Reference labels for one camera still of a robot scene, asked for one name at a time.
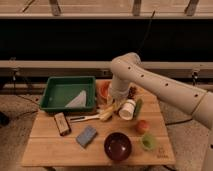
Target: red bowl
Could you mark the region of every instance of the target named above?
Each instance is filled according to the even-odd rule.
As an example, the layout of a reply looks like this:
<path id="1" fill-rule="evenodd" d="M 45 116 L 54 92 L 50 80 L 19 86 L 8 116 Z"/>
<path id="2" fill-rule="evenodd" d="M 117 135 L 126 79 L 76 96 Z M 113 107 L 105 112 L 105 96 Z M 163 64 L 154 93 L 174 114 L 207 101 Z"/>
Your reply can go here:
<path id="1" fill-rule="evenodd" d="M 101 96 L 101 98 L 105 100 L 107 100 L 109 85 L 110 85 L 110 81 L 104 81 L 100 84 L 100 87 L 99 87 L 99 95 Z"/>
<path id="2" fill-rule="evenodd" d="M 104 150 L 111 160 L 120 162 L 131 154 L 131 141 L 125 134 L 114 132 L 105 139 Z"/>

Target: white cup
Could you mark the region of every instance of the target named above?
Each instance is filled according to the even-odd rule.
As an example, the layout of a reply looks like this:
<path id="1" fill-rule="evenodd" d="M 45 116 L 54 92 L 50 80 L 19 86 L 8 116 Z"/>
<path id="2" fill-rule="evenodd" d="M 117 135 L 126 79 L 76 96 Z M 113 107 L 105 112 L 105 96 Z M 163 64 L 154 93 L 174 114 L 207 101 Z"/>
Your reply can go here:
<path id="1" fill-rule="evenodd" d="M 119 111 L 119 116 L 124 120 L 132 120 L 136 103 L 132 99 L 128 99 Z"/>

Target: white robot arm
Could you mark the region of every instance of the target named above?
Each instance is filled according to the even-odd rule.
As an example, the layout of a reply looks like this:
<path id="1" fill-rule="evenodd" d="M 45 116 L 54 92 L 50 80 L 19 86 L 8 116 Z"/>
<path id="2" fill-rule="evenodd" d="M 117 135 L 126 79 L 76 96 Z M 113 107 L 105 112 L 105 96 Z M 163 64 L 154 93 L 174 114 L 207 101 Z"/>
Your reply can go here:
<path id="1" fill-rule="evenodd" d="M 213 93 L 146 71 L 140 67 L 140 63 L 140 57 L 136 53 L 128 53 L 112 60 L 110 69 L 113 78 L 109 93 L 115 100 L 127 97 L 129 83 L 134 82 L 213 130 Z M 210 133 L 203 171 L 212 171 L 211 160 L 213 131 Z"/>

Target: white object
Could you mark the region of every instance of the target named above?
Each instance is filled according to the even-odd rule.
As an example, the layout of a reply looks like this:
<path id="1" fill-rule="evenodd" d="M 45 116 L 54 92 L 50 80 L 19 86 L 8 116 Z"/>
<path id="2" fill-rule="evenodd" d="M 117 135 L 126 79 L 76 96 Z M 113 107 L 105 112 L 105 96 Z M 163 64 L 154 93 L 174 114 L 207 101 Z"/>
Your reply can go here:
<path id="1" fill-rule="evenodd" d="M 82 90 L 73 100 L 71 100 L 65 107 L 85 107 L 87 99 L 87 92 Z"/>
<path id="2" fill-rule="evenodd" d="M 121 110 L 119 111 L 119 116 L 124 120 L 132 120 L 136 103 L 132 99 L 128 99 Z"/>
<path id="3" fill-rule="evenodd" d="M 134 82 L 167 103 L 192 115 L 195 120 L 211 129 L 209 144 L 202 171 L 213 168 L 213 93 L 160 76 L 140 67 L 140 57 L 128 53 L 112 60 L 110 69 L 113 73 L 109 94 L 115 99 L 124 98 L 130 82 Z"/>

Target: paper cup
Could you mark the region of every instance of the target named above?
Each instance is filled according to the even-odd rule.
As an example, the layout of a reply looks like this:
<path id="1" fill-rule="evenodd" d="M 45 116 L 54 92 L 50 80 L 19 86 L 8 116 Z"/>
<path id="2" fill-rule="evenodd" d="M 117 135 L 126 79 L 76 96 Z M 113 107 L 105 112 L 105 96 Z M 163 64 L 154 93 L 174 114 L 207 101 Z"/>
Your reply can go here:
<path id="1" fill-rule="evenodd" d="M 135 101 L 132 99 L 128 99 L 122 109 L 119 111 L 119 116 L 124 120 L 132 120 L 134 110 L 135 110 Z"/>
<path id="2" fill-rule="evenodd" d="M 142 137 L 140 139 L 140 144 L 144 150 L 150 151 L 150 150 L 154 150 L 156 148 L 157 140 L 154 135 L 147 132 L 142 135 Z"/>

